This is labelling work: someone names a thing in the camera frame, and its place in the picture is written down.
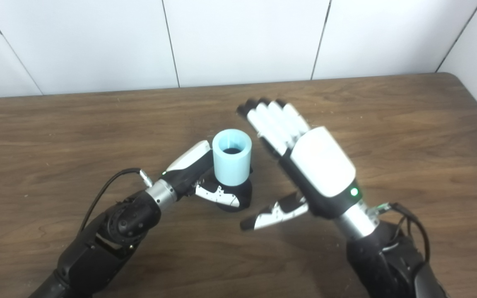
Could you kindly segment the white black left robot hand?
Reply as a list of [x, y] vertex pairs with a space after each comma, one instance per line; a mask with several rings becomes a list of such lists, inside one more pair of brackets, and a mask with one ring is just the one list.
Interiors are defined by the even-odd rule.
[[207, 140], [200, 141], [180, 155], [161, 174], [160, 179], [179, 201], [197, 195], [205, 200], [231, 208], [239, 208], [236, 194], [226, 192], [217, 182], [205, 180], [204, 175], [214, 168], [213, 150]]

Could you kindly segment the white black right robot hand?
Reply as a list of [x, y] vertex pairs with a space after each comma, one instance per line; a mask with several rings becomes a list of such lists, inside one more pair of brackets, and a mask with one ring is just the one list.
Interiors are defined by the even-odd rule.
[[275, 225], [307, 211], [337, 219], [361, 199], [356, 168], [324, 126], [310, 127], [290, 103], [249, 99], [237, 108], [301, 195], [278, 200], [243, 220], [244, 231]]

